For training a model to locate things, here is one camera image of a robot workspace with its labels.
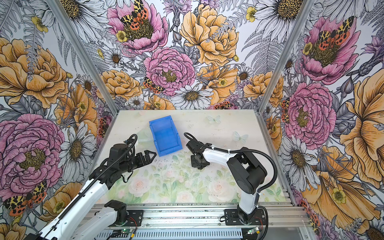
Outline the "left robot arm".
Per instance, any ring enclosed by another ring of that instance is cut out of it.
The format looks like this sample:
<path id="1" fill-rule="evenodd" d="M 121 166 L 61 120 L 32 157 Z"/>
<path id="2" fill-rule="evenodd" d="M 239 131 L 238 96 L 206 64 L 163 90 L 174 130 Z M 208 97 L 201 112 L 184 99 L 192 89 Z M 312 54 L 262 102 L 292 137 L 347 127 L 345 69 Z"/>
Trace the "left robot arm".
<path id="1" fill-rule="evenodd" d="M 157 154 L 145 150 L 136 153 L 134 144 L 116 144 L 110 155 L 92 172 L 78 195 L 48 225 L 37 234 L 28 234 L 27 240 L 92 240 L 105 228 L 124 225 L 129 215 L 127 205 L 109 201 L 87 223 L 81 224 L 94 204 L 123 177 L 153 162 Z"/>

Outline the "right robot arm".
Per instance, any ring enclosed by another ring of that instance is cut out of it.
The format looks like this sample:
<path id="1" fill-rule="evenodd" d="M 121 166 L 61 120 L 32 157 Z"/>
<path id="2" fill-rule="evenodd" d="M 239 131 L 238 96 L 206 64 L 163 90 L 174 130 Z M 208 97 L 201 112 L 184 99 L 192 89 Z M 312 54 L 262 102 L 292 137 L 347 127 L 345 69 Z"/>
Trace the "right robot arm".
<path id="1" fill-rule="evenodd" d="M 212 145 L 190 140 L 187 148 L 192 153 L 191 165 L 199 170 L 211 163 L 227 166 L 241 189 L 238 204 L 238 219 L 248 225 L 255 216 L 260 193 L 258 189 L 264 183 L 267 170 L 248 148 L 243 147 L 240 152 L 220 151 Z"/>

